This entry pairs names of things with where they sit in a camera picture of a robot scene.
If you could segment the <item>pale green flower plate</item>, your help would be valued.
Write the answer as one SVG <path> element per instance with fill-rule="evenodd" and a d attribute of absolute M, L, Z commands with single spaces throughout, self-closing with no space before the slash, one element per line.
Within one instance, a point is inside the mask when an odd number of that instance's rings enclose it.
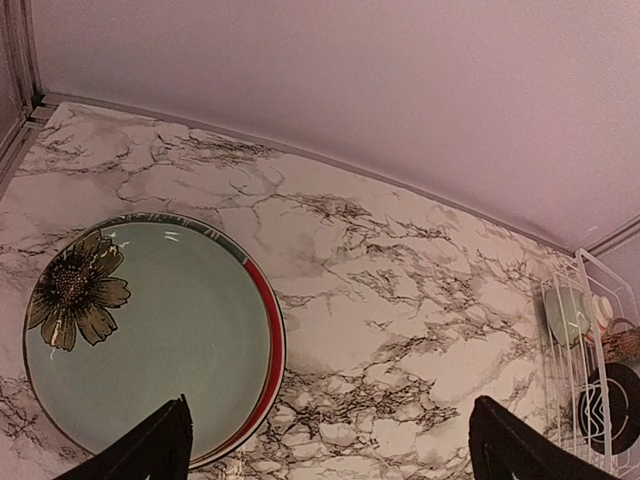
<path fill-rule="evenodd" d="M 143 215 L 97 225 L 51 259 L 23 349 L 37 402 L 73 444 L 100 453 L 182 400 L 196 467 L 257 430 L 285 357 L 281 312 L 247 252 L 189 218 Z"/>

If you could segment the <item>dark red flower plate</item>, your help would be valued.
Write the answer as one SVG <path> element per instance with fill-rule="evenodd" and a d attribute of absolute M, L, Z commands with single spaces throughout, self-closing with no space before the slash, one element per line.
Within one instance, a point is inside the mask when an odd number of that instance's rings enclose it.
<path fill-rule="evenodd" d="M 627 451 L 639 439 L 639 376 L 621 363 L 605 364 L 608 386 L 609 418 L 605 422 L 605 405 L 600 375 L 594 370 L 578 401 L 578 426 L 590 447 L 605 454 L 605 433 L 611 433 L 611 453 Z"/>

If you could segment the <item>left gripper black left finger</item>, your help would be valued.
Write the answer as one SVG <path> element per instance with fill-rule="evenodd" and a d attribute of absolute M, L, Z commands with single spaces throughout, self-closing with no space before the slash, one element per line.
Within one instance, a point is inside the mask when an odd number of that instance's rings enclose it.
<path fill-rule="evenodd" d="M 184 396 L 170 400 L 100 454 L 58 476 L 77 479 L 188 477 L 193 423 Z"/>

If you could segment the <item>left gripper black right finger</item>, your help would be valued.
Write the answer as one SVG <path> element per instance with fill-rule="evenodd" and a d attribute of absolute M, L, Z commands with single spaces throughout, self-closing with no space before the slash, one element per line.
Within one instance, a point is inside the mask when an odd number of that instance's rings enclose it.
<path fill-rule="evenodd" d="M 489 396 L 475 399 L 469 450 L 476 479 L 611 479 L 556 446 Z"/>

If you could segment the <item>red green leaf plate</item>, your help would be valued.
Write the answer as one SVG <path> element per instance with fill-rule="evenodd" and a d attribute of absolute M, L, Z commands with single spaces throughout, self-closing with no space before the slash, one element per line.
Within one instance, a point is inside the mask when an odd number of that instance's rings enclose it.
<path fill-rule="evenodd" d="M 120 241 L 131 297 L 118 319 L 118 358 L 131 397 L 185 395 L 189 467 L 230 454 L 260 427 L 286 363 L 282 313 L 266 276 L 219 229 L 169 213 L 132 213 L 101 226 Z"/>

